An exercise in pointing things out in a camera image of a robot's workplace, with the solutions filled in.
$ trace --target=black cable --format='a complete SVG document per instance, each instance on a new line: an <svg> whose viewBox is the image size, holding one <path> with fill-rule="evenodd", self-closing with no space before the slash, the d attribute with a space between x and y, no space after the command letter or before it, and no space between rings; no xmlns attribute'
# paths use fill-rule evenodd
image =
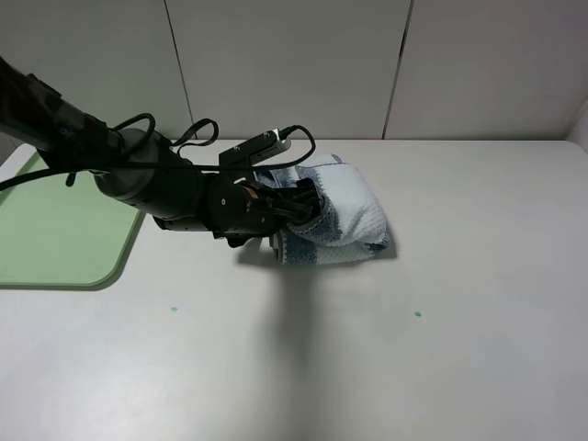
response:
<svg viewBox="0 0 588 441"><path fill-rule="evenodd" d="M137 142L135 142L135 144L129 149L129 151L125 152L125 154L123 155L123 159L128 158L134 152L140 149L143 146L143 144L149 140L151 135L153 135L153 132L155 131L155 117L151 113L140 113L139 115L132 117L131 119L127 119L126 121L123 121L119 125L112 128L114 131L119 131L127 128L135 122L143 121L144 119L147 119L149 121L149 127L147 128L143 136L141 136L141 138Z"/></svg>
<svg viewBox="0 0 588 441"><path fill-rule="evenodd" d="M299 159L290 161L288 163L281 163L281 164L269 164L269 165L256 165L256 166L242 166L242 167L234 167L234 166L221 166L221 165L198 165L198 164L185 164L185 165L161 165L155 163L125 163L125 164L112 164L107 167L107 169L131 169L131 170L150 170L150 169L180 169L180 170L199 170L203 172L264 172L270 170L279 170L283 168L290 168L295 165L306 161L308 158L316 150L316 141L312 137L312 134L302 126L291 126L286 129L280 131L280 139L286 138L290 133L295 130L300 130L304 132L304 134L308 137L309 141L311 142L310 149L304 153ZM39 170L36 172L26 173L24 175L18 175L11 179L7 179L4 182L0 182L0 191L4 191L9 189L10 187L18 186L20 184L25 184L26 182L34 181L37 179L41 179L42 177L49 177L54 175L64 175L70 173L77 173L82 172L84 169L77 169L77 170L64 170L64 169L44 169Z"/></svg>
<svg viewBox="0 0 588 441"><path fill-rule="evenodd" d="M152 170L152 169L167 169L167 170L199 170L201 172L267 172L271 170L280 170L283 168L290 168L306 161L312 156L316 150L316 141L312 134L302 126L291 126L280 131L280 139L285 138L293 131L300 130L308 137L311 142L310 149L304 153L299 159L290 161L288 163L269 164L269 165L255 165L255 166L230 166L230 165L199 165L199 164L172 164L161 165L155 163L124 163L124 164L110 164L108 168L113 169L130 169L130 170Z"/></svg>
<svg viewBox="0 0 588 441"><path fill-rule="evenodd" d="M194 124L192 124L190 126L190 128L188 130L186 130L186 132L180 137L179 140L172 143L172 147L177 147L178 145L185 144L186 142L188 142L190 140L190 138L192 138L192 136L196 135L196 133L199 130L204 129L209 124L212 126L212 129L213 129L212 136L210 137L209 140L204 141L204 142L199 142L199 143L191 142L186 145L198 145L198 146L211 145L213 142L215 142L219 138L219 124L217 123L217 121L215 121L213 119L204 118L204 119L201 119L200 121L196 121Z"/></svg>
<svg viewBox="0 0 588 441"><path fill-rule="evenodd" d="M65 175L73 172L74 171L72 170L45 168L43 170L37 170L36 172L25 173L24 175L18 175L13 178L7 179L6 181L0 182L0 191L7 190L10 187L19 186L20 184L25 184L30 181L36 181L37 179L41 179L43 177Z"/></svg>

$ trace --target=black robotic arm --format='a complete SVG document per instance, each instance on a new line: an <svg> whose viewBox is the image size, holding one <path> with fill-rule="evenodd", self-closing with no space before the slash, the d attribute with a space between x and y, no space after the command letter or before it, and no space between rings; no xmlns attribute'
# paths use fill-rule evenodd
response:
<svg viewBox="0 0 588 441"><path fill-rule="evenodd" d="M147 130L127 128L142 119L149 121ZM316 145L308 130L267 131L221 153L218 166L192 164L173 150L195 144L189 138L209 124L214 135L196 144L209 145L219 133L211 119L195 123L176 143L155 130L150 114L110 129L0 57L0 131L35 146L49 167L0 183L0 191L59 174L68 175L66 185L71 186L76 173L88 171L103 194L153 215L162 229L211 231L227 238L231 247L320 213L320 197L310 179L295 188L274 189L254 177L254 171L291 167L311 156ZM294 130L309 137L311 149L305 155L290 163L255 166L287 150Z"/></svg>

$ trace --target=green mat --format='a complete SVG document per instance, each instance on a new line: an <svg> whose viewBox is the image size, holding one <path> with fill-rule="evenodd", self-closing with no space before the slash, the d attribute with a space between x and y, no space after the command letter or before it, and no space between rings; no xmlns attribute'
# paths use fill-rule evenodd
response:
<svg viewBox="0 0 588 441"><path fill-rule="evenodd" d="M35 153L19 173L46 167ZM0 288L100 289L122 271L142 213L102 195L89 173L73 187L65 177L0 196Z"/></svg>

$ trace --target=table surface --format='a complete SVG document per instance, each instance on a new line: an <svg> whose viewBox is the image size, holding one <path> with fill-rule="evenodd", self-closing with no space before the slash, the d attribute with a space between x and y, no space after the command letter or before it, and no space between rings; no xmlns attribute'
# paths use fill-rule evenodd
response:
<svg viewBox="0 0 588 441"><path fill-rule="evenodd" d="M185 154L213 164L232 145ZM565 141L318 152L360 169L398 258L275 266L255 243L147 219L110 288L0 291L2 439L584 439L588 155Z"/></svg>

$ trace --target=white towel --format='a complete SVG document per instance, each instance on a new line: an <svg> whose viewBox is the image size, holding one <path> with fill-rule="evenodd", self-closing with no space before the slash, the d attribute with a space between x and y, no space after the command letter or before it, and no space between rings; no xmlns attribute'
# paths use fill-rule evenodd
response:
<svg viewBox="0 0 588 441"><path fill-rule="evenodd" d="M273 238L283 264L323 265L367 260L390 246L386 216L357 169L334 154L296 167L261 172L269 187L295 187L311 178L322 193L321 215L304 225L289 224Z"/></svg>

